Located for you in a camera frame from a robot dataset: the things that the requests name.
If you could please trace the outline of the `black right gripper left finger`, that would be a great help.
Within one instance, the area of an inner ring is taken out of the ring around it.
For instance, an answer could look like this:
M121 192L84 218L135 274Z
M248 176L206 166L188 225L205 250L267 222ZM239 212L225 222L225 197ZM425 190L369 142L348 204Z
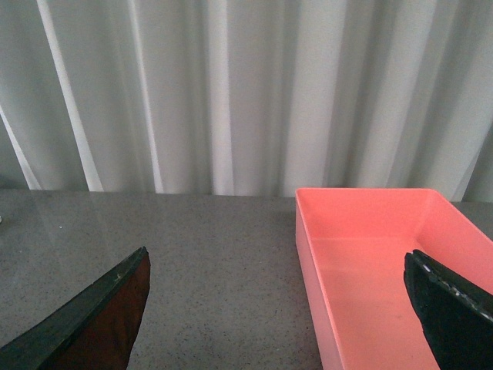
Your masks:
M46 319L1 349L3 369L125 369L150 286L137 249Z

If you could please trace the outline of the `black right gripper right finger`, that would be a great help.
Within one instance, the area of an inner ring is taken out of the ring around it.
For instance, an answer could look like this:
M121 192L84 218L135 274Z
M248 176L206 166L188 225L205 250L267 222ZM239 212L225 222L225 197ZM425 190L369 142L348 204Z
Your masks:
M492 368L492 295L422 251L404 257L404 284L440 369Z

